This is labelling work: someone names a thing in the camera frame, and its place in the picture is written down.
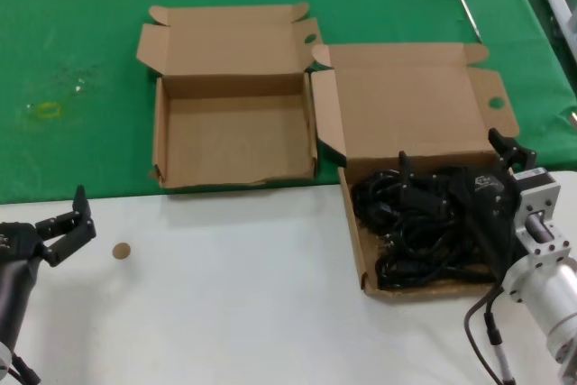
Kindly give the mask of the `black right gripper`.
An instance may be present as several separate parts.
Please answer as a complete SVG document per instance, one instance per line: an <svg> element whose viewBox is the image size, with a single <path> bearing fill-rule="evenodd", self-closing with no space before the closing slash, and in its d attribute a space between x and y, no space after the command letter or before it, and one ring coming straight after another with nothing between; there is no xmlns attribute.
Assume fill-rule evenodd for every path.
<svg viewBox="0 0 577 385"><path fill-rule="evenodd" d="M488 140L505 170L531 170L536 167L536 152L521 146L515 137L490 128ZM512 262L513 202L506 182L494 173L462 168L451 176L417 175L404 151L398 154L400 177L399 203L433 218L449 218L450 196L463 219L466 233L472 238L495 278L501 280Z"/></svg>

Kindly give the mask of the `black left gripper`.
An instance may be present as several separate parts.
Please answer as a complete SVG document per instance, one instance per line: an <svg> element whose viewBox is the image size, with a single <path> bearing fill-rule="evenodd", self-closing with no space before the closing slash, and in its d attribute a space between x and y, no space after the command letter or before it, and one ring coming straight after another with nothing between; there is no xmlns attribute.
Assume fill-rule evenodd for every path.
<svg viewBox="0 0 577 385"><path fill-rule="evenodd" d="M59 239L46 249L42 239ZM1 223L1 263L43 259L56 267L96 237L85 188L78 185L72 210L37 223Z"/></svg>

